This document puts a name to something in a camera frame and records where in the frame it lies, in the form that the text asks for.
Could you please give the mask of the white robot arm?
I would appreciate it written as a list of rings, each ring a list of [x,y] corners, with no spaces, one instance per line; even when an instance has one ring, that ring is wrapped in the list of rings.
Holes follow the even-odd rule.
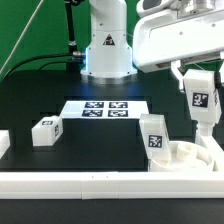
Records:
[[[224,60],[224,0],[139,0],[133,43],[126,41],[125,0],[89,0],[91,43],[85,79],[105,83],[137,70],[171,69],[181,80],[183,65]]]

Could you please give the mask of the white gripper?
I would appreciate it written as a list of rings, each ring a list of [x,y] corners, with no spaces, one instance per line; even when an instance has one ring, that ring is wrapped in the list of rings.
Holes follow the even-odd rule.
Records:
[[[143,72],[171,65],[181,93],[185,92],[181,61],[191,64],[219,58],[218,84],[224,88],[224,6],[185,18],[167,9],[143,17],[135,26],[134,64]]]

